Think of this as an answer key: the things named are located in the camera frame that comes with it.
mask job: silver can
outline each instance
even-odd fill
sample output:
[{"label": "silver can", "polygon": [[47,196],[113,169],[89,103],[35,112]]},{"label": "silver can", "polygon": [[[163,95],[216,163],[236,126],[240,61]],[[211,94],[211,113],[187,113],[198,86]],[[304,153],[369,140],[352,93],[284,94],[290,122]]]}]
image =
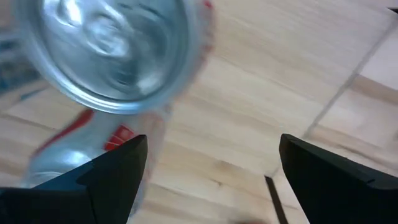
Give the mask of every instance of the silver can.
[{"label": "silver can", "polygon": [[133,137],[145,134],[148,155],[144,175],[131,215],[142,205],[146,186],[161,152],[171,108],[168,106],[137,115],[84,110],[32,156],[22,187],[34,187],[77,168]]},{"label": "silver can", "polygon": [[14,0],[23,48],[61,92],[137,114],[192,82],[213,40],[208,0]]}]

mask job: light wooden surface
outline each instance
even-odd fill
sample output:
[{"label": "light wooden surface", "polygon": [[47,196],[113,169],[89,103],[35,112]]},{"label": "light wooden surface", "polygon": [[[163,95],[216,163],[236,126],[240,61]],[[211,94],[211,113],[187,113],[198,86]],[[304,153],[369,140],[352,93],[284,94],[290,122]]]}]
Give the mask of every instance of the light wooden surface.
[{"label": "light wooden surface", "polygon": [[[229,223],[258,219],[278,223],[264,182],[263,175],[268,175],[275,178],[289,222],[306,223],[279,169],[280,135],[302,137],[312,126],[397,22],[396,15],[386,9],[390,3],[216,0],[215,51],[197,82],[176,102],[144,207],[131,222]],[[350,87],[336,101],[308,140],[374,162],[380,169],[386,162],[386,169],[394,172],[393,161],[385,156],[396,145],[396,120],[390,123],[385,119],[397,114],[396,104],[391,103],[395,98],[380,100],[386,97],[362,94],[363,88],[373,89],[369,86],[372,80],[390,82],[375,79],[369,75],[375,73],[366,70],[378,68],[364,68],[361,77],[367,79],[355,79],[356,88]],[[0,98],[1,185],[16,184],[32,151],[83,108],[52,88],[24,101],[19,101],[21,94],[17,91],[10,93],[13,98]],[[352,95],[358,95],[359,100],[350,101]],[[373,101],[378,103],[377,108],[371,107]],[[383,125],[387,126],[385,130],[373,136],[372,127]],[[348,135],[361,127],[365,129]],[[334,142],[340,141],[340,136],[329,139],[319,130],[348,135],[347,146],[336,147]],[[364,138],[368,142],[361,144],[382,149],[381,154],[372,148],[366,151],[379,156],[380,161],[359,151],[347,152],[350,144],[359,144],[351,137]]]}]

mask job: can lid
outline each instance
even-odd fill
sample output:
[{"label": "can lid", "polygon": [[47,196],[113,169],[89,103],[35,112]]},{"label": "can lid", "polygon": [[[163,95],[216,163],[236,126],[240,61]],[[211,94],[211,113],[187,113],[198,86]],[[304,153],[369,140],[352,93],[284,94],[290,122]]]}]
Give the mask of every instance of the can lid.
[{"label": "can lid", "polygon": [[91,108],[133,114],[171,100],[200,59],[195,5],[184,0],[16,0],[39,72]]}]

